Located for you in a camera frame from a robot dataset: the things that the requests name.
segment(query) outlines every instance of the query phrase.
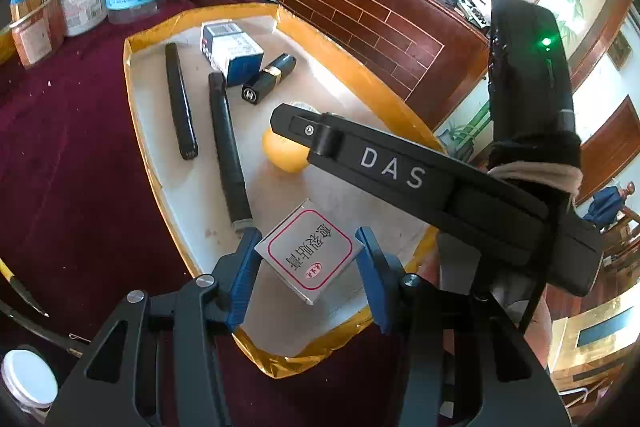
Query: framed picture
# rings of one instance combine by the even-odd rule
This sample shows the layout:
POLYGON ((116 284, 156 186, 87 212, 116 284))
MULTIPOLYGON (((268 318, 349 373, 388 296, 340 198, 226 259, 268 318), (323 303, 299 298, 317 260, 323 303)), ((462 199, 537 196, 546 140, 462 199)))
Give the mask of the framed picture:
POLYGON ((620 71, 631 54, 631 46, 625 39, 622 32, 618 32, 616 38, 613 39, 613 42, 607 50, 607 54, 609 54, 609 57, 613 61, 616 69, 620 71))

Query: white tray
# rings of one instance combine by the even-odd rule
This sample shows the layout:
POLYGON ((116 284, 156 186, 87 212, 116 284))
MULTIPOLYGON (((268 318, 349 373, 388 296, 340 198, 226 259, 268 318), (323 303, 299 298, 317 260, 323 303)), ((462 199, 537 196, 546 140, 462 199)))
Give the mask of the white tray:
MULTIPOLYGON (((299 174, 281 171, 270 163, 261 146, 271 113, 282 102, 300 100, 320 112, 331 111, 382 130, 387 127, 331 71, 276 29, 272 16, 235 22, 264 49, 263 66, 281 53, 298 60, 293 73, 257 106, 241 100, 239 86, 228 89, 256 226, 266 235, 294 207, 310 198, 335 216, 342 228, 354 231, 369 226, 385 251, 398 255, 404 263, 410 261, 424 235, 424 222, 314 166, 299 174)), ((196 26, 135 52, 127 72, 132 117, 152 186, 156 186, 156 199, 183 256, 186 251, 185 261, 193 275, 212 271, 220 256, 235 251, 238 245, 220 184, 212 132, 207 82, 212 69, 200 52, 199 37, 200 28, 196 26), (175 137, 164 61, 167 42, 178 44, 193 113, 199 153, 190 161, 181 158, 175 137)), ((267 263, 262 263, 242 329, 255 347, 294 357, 366 304, 355 263, 314 306, 305 304, 267 263)))

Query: maroon tablecloth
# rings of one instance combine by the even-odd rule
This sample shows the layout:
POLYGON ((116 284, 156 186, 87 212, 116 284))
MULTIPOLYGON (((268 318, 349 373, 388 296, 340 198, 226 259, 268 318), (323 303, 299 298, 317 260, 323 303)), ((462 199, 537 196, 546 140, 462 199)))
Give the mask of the maroon tablecloth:
MULTIPOLYGON (((156 207, 131 123, 124 39, 183 10, 253 0, 166 0, 158 15, 101 24, 25 71, 0 66, 0 257, 51 315, 0 280, 0 299, 57 332, 92 338, 132 289, 174 291, 188 272, 156 207)), ((29 343, 63 379, 74 359, 0 315, 0 348, 29 343)), ((219 342, 234 425, 382 425, 398 340, 368 328, 303 375, 272 380, 219 342)))

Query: yellow egg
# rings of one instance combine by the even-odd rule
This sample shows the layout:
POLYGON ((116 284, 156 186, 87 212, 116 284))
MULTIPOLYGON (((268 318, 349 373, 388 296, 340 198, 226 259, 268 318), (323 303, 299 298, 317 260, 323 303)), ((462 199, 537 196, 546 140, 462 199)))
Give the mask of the yellow egg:
POLYGON ((284 136, 275 134, 271 130, 271 126, 262 135, 262 149, 267 158, 283 171, 300 172, 309 165, 306 161, 309 149, 284 136))

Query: shallow tray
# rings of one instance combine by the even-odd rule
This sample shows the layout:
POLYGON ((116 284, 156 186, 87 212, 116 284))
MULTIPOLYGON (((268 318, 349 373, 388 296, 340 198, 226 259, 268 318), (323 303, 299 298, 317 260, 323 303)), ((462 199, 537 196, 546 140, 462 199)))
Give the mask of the shallow tray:
MULTIPOLYGON (((264 155, 262 134, 282 102, 300 100, 320 112, 389 131, 438 148, 431 132, 382 81, 312 26, 281 7, 246 4, 181 13, 125 42, 124 68, 132 120, 158 207, 192 275, 210 272, 234 251, 220 184, 209 111, 211 66, 199 49, 200 23, 233 19, 264 49, 263 65, 281 53, 298 64, 263 102, 250 105, 240 87, 228 89, 236 140, 256 226, 267 234, 310 198, 349 230, 369 226, 383 249, 415 269, 433 244, 433 229, 405 212, 310 166, 289 174, 264 155), (198 157, 178 152, 164 64, 164 45, 176 42, 191 111, 198 157)), ((262 263, 242 328, 241 349, 268 375, 300 373, 343 346, 370 323, 356 267, 347 270, 314 306, 305 304, 262 263)))

